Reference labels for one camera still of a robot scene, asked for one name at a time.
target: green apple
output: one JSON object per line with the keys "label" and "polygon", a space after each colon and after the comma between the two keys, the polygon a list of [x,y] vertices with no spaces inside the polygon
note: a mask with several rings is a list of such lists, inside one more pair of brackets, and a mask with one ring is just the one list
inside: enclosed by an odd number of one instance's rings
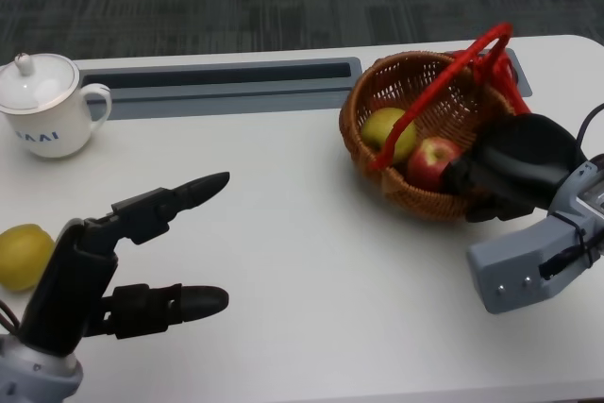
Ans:
{"label": "green apple", "polygon": [[55,248],[48,233],[34,224],[0,235],[0,285],[22,292],[38,284]]}
{"label": "green apple", "polygon": [[[383,108],[373,112],[361,128],[362,141],[376,150],[386,143],[390,131],[396,121],[403,116],[405,110]],[[400,135],[394,147],[393,164],[398,164],[413,151],[416,142],[415,124],[411,122]]]}

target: apple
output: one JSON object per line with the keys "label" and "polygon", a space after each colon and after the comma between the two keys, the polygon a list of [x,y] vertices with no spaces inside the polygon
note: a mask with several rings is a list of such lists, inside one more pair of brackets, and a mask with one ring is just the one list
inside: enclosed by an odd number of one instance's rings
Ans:
{"label": "apple", "polygon": [[461,149],[448,139],[424,139],[407,162],[407,182],[416,188],[437,193],[443,188],[442,175],[446,166],[459,156]]}
{"label": "apple", "polygon": [[[373,112],[361,128],[363,143],[379,151],[386,143],[396,121],[405,114],[398,108],[383,108]],[[411,122],[394,146],[393,164],[398,164],[413,151],[416,142],[415,124]]]}
{"label": "apple", "polygon": [[0,234],[0,285],[12,292],[37,285],[54,248],[50,235],[35,224]]}

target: red basket handle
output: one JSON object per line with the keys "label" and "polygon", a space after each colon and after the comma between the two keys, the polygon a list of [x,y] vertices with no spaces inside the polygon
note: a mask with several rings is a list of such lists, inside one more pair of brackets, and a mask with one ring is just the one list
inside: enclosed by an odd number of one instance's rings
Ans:
{"label": "red basket handle", "polygon": [[[506,45],[511,36],[511,24],[503,23],[496,25],[482,37],[478,38],[465,51],[454,53],[455,60],[426,87],[409,110],[393,125],[386,143],[377,154],[375,160],[371,162],[370,168],[372,170],[383,170],[392,164],[394,146],[403,131],[466,66],[470,65],[474,70],[474,77],[479,86],[490,82],[496,90],[501,92],[511,104],[516,114],[530,112],[518,92],[516,83],[512,77],[512,62],[505,53]],[[497,43],[493,46],[493,49],[484,57],[480,57],[478,54],[494,40],[497,40]]]}

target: mug handle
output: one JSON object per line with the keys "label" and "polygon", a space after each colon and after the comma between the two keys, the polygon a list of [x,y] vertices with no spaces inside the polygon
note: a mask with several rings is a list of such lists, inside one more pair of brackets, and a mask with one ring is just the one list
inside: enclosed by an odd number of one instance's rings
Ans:
{"label": "mug handle", "polygon": [[107,107],[105,108],[105,113],[101,118],[97,121],[91,123],[91,131],[98,131],[98,128],[101,127],[109,118],[109,114],[111,113],[111,107],[113,106],[113,102],[111,101],[111,92],[109,87],[103,84],[88,84],[85,87],[82,87],[79,90],[79,94],[82,95],[84,102],[86,102],[87,94],[99,94],[103,96],[105,99],[105,103],[107,103]]}

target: lemon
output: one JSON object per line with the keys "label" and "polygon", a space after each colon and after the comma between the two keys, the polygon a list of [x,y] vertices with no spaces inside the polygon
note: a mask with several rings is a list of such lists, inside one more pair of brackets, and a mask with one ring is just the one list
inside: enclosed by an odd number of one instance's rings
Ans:
{"label": "lemon", "polygon": [[0,234],[0,284],[21,292],[38,284],[55,248],[48,233],[35,224]]}

